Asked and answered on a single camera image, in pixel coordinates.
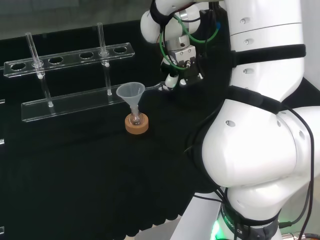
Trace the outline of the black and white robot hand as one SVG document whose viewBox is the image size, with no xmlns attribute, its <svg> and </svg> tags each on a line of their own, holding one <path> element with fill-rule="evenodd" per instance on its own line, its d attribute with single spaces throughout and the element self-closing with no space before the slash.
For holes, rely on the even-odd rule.
<svg viewBox="0 0 320 240">
<path fill-rule="evenodd" d="M 172 91 L 176 87 L 187 88 L 204 79 L 193 45 L 170 51 L 163 57 L 160 70 L 165 74 L 165 80 L 159 88 L 163 91 Z"/>
</svg>

